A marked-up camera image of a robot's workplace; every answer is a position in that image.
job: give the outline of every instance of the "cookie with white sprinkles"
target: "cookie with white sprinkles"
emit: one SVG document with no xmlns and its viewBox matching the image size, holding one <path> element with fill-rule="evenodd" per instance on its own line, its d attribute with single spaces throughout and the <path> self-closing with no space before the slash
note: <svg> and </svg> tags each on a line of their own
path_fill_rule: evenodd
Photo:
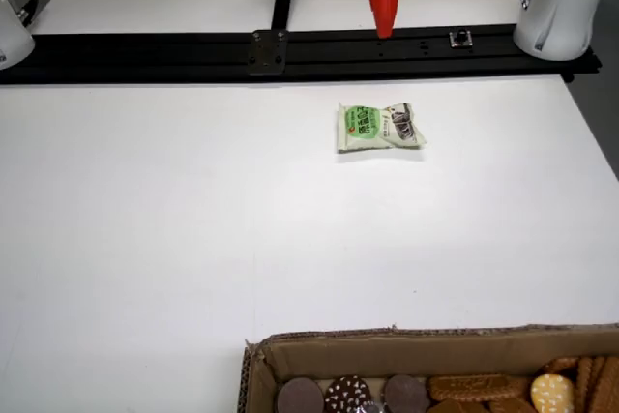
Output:
<svg viewBox="0 0 619 413">
<path fill-rule="evenodd" d="M 326 413 L 353 413 L 371 401 L 366 382 L 359 376 L 344 376 L 336 379 L 325 393 Z"/>
</svg>

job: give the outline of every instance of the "white table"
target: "white table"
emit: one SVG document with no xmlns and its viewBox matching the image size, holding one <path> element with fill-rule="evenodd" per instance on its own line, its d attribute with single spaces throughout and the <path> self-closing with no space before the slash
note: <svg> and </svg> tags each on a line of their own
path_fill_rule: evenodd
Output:
<svg viewBox="0 0 619 413">
<path fill-rule="evenodd" d="M 248 31 L 272 3 L 53 0 L 37 32 Z M 296 0 L 290 28 L 370 28 L 367 3 Z M 398 25 L 517 16 L 456 4 Z M 399 102 L 424 151 L 336 154 L 338 103 Z M 0 88 L 0 411 L 232 413 L 244 339 L 276 332 L 617 321 L 618 220 L 558 76 Z"/>
</svg>

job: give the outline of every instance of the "metal bracket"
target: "metal bracket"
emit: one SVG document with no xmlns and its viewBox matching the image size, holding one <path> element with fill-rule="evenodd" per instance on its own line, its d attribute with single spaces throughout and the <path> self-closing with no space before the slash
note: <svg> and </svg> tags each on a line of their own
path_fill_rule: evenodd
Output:
<svg viewBox="0 0 619 413">
<path fill-rule="evenodd" d="M 471 48 L 473 35 L 468 29 L 460 28 L 449 33 L 449 42 L 452 48 Z"/>
<path fill-rule="evenodd" d="M 288 31 L 266 29 L 251 34 L 248 73 L 250 76 L 280 76 L 286 67 Z"/>
</svg>

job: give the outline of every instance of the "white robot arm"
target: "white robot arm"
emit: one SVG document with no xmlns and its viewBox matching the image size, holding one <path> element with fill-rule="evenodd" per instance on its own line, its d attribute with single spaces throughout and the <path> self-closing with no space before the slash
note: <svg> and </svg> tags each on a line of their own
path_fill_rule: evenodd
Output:
<svg viewBox="0 0 619 413">
<path fill-rule="evenodd" d="M 31 0 L 16 12 L 9 0 L 0 0 L 0 70 L 19 63 L 34 50 L 34 39 L 26 28 L 38 3 Z"/>
</svg>

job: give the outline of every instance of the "plastic wrapper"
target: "plastic wrapper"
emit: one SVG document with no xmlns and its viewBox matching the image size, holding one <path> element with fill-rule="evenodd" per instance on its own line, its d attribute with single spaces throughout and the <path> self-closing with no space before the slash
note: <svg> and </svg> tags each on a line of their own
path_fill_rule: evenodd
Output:
<svg viewBox="0 0 619 413">
<path fill-rule="evenodd" d="M 419 149 L 426 140 L 413 124 L 408 103 L 379 109 L 339 106 L 338 150 Z"/>
</svg>

